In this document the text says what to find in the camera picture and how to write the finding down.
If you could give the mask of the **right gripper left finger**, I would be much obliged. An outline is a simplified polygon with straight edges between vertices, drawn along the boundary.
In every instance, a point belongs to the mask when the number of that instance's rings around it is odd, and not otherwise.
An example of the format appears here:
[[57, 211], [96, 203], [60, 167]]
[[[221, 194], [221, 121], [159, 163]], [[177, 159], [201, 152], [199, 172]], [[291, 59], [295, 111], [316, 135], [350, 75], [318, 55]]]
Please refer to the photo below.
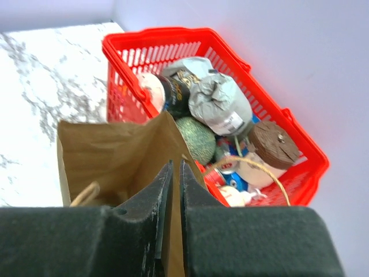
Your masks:
[[1, 275], [164, 276], [173, 171], [115, 208], [2, 208]]

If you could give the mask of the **green textured ball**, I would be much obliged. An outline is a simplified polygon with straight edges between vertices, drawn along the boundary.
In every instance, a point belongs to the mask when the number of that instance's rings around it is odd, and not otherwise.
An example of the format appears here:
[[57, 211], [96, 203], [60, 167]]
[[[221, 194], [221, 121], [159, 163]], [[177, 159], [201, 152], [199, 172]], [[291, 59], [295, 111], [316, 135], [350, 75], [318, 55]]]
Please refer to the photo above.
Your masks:
[[208, 164], [216, 149], [213, 131], [193, 117], [183, 117], [175, 121], [194, 160]]

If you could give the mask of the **white pump bottle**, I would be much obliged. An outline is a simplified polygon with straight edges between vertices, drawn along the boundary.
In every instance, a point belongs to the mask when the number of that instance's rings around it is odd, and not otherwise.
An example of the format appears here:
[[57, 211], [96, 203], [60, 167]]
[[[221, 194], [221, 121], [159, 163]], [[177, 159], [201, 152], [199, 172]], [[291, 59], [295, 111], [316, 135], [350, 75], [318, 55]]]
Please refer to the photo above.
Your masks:
[[254, 189], [251, 192], [245, 190], [240, 192], [236, 188], [225, 185], [219, 187], [219, 191], [230, 207], [245, 207], [253, 199], [267, 198], [267, 195], [261, 193], [258, 189]]

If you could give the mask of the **brown lidded round tub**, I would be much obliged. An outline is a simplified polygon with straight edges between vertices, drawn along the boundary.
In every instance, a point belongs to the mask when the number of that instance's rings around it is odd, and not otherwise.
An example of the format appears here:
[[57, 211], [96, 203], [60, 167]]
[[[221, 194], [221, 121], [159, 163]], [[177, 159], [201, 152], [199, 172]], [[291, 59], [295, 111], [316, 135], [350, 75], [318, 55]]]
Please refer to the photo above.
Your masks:
[[[288, 133], [272, 121], [259, 121], [246, 137], [239, 140], [245, 158], [267, 168], [276, 178], [281, 177], [299, 158], [297, 145]], [[262, 189], [273, 180], [258, 167], [240, 162], [237, 173], [250, 186]]]

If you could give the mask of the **grey crumpled foil bag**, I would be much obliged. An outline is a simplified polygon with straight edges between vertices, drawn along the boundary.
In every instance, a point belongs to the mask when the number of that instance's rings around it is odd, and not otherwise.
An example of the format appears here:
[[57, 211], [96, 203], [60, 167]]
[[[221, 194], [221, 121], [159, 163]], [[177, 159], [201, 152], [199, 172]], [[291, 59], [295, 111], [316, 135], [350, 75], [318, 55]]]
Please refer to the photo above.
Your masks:
[[195, 119], [219, 136], [239, 136], [251, 130], [250, 103], [231, 76], [216, 71], [204, 57], [179, 59], [161, 74], [170, 76], [178, 70], [188, 71], [200, 79], [190, 89], [189, 109]]

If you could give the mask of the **brown paper bag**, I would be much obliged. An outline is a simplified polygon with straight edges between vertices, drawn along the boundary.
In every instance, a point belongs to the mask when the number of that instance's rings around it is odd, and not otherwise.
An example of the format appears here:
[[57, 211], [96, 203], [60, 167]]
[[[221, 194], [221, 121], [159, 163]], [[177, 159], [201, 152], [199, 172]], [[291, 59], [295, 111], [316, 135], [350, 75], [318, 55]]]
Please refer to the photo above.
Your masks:
[[163, 166], [172, 162], [168, 268], [164, 276], [187, 276], [183, 259], [180, 165], [187, 163], [198, 183], [207, 189], [168, 113], [145, 124], [60, 121], [57, 152], [63, 207], [67, 208], [115, 208], [151, 184]]

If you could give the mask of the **blue snack packet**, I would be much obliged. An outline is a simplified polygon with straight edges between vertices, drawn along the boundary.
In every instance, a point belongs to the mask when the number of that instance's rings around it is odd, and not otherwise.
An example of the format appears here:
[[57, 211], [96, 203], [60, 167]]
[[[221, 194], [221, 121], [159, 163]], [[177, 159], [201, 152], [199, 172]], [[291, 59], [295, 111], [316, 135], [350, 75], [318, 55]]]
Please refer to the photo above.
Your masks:
[[248, 183], [240, 177], [237, 172], [231, 174], [223, 174], [226, 184], [237, 189], [238, 191], [248, 191]]

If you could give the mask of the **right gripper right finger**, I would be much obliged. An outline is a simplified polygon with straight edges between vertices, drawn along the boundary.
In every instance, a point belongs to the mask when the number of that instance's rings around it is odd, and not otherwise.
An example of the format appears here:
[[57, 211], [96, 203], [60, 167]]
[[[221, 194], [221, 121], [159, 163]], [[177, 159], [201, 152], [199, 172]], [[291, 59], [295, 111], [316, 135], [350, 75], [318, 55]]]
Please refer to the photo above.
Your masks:
[[187, 276], [344, 276], [322, 218], [307, 207], [228, 208], [180, 165]]

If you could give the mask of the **red plastic shopping basket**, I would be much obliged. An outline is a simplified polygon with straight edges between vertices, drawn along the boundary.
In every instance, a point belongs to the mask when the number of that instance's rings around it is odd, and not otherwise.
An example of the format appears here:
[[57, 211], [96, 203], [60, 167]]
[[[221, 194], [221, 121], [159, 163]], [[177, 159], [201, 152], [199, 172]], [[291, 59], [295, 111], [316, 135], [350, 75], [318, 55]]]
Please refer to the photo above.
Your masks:
[[252, 205], [307, 205], [329, 161], [280, 108], [229, 45], [209, 28], [155, 28], [107, 35], [107, 119], [177, 121], [194, 160]]

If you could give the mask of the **dark lidded jar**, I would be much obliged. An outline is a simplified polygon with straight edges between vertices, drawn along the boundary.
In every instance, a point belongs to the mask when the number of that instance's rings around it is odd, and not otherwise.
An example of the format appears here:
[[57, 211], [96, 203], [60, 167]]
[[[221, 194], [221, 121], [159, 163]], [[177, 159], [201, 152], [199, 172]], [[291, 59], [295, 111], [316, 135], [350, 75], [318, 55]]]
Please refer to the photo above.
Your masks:
[[137, 79], [140, 87], [149, 91], [151, 103], [159, 113], [166, 110], [174, 118], [191, 116], [190, 89], [200, 82], [196, 75], [178, 70], [170, 76], [140, 73]]

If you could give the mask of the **red drink can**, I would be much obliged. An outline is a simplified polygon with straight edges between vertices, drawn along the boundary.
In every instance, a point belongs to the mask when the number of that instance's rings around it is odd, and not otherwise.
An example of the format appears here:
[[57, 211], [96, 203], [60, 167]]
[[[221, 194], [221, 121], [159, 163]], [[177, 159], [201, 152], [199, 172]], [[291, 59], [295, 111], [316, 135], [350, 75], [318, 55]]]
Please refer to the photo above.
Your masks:
[[204, 177], [205, 182], [209, 184], [214, 184], [218, 188], [221, 186], [225, 186], [227, 184], [223, 177], [223, 174], [231, 174], [233, 172], [236, 172], [238, 168], [239, 168], [238, 161], [222, 164], [221, 166], [215, 168]]

